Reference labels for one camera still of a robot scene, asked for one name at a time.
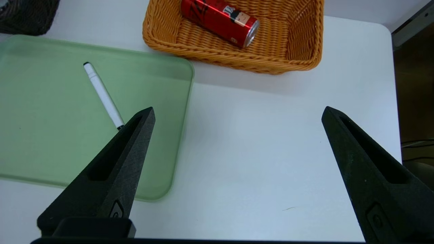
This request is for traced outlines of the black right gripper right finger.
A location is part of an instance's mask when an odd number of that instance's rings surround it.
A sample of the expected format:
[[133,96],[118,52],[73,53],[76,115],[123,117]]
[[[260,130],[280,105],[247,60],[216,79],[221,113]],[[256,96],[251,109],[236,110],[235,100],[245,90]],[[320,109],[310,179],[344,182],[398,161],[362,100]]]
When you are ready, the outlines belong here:
[[432,243],[433,191],[343,112],[321,122],[365,241]]

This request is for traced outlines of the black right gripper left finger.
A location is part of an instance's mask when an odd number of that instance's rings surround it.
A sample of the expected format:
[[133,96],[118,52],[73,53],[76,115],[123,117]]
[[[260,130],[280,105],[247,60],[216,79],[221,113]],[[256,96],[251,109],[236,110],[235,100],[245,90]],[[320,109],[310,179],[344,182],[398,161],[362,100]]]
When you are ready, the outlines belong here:
[[133,238],[129,219],[155,125],[152,107],[135,114],[42,212],[43,238]]

